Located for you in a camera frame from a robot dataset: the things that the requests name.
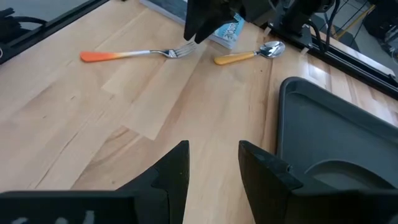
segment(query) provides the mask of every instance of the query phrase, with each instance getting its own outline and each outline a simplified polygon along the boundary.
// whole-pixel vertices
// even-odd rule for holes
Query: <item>orange-handled fork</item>
[[[84,62],[100,62],[105,60],[114,60],[114,59],[132,57],[138,55],[147,55],[152,53],[162,54],[168,58],[180,58],[190,54],[195,50],[195,48],[196,44],[194,42],[189,42],[177,49],[167,49],[167,50],[140,50],[140,51],[120,52],[120,53],[80,52],[80,58]]]

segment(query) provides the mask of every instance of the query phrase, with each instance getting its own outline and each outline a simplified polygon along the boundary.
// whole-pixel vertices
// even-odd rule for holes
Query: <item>wooden table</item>
[[[275,149],[281,82],[304,77],[398,124],[398,103],[287,46],[280,58],[218,66],[213,42],[180,60],[83,63],[82,50],[182,45],[183,27],[137,0],[112,0],[0,67],[0,191],[116,189],[190,141],[185,223],[253,223],[238,141]],[[233,52],[257,49],[245,24]]]

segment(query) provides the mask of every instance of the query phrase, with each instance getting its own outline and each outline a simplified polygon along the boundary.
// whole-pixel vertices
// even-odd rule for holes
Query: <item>plastic tray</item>
[[[398,129],[292,77],[279,93],[277,156],[336,189],[396,189]]]

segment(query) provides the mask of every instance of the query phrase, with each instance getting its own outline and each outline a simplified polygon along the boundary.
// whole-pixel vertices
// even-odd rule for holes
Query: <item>fork tines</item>
[[[184,46],[181,46],[180,48],[175,49],[175,54],[177,57],[183,57],[188,55],[189,53],[193,52],[196,48],[196,44],[194,42],[189,42],[185,44]]]

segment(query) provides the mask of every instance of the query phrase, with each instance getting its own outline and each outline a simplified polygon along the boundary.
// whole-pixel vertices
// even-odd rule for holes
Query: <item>yellow-handled spoon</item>
[[[256,55],[262,55],[266,58],[279,57],[285,50],[285,44],[281,41],[270,41],[260,47],[259,51],[245,52],[238,54],[224,55],[215,57],[214,62],[217,65],[225,65],[232,62],[238,62],[245,59],[253,58]]]

